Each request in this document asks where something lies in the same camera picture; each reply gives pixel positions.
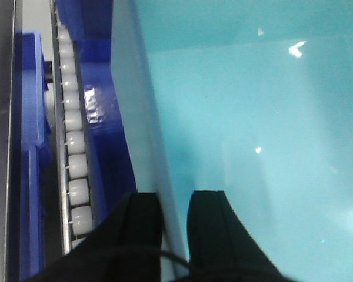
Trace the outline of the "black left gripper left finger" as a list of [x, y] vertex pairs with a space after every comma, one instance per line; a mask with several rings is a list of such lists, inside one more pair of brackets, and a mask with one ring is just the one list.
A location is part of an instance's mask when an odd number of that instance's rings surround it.
[[69, 254], [30, 281], [160, 281], [163, 217], [155, 193], [131, 193]]

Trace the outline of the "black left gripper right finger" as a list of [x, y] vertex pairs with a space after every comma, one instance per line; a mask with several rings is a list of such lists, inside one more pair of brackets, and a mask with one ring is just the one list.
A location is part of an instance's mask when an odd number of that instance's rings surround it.
[[241, 223], [223, 191], [193, 192], [187, 214], [190, 262], [203, 281], [288, 281]]

